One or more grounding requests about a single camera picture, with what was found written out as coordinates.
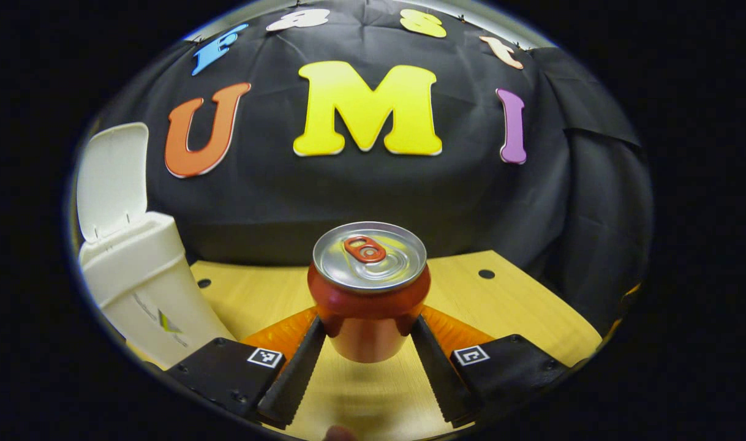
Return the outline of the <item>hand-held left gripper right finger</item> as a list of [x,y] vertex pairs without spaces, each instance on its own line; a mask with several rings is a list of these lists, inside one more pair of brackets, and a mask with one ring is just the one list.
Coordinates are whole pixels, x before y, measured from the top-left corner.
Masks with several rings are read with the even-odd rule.
[[429,306],[410,337],[443,419],[455,429],[503,418],[575,370],[519,333],[493,338]]

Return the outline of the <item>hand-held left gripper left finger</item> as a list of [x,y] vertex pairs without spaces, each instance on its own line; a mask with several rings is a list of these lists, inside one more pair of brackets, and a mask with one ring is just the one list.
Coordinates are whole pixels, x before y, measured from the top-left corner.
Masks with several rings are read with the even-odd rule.
[[171,383],[239,418],[285,429],[292,424],[322,353],[316,307],[243,341],[216,337],[164,372]]

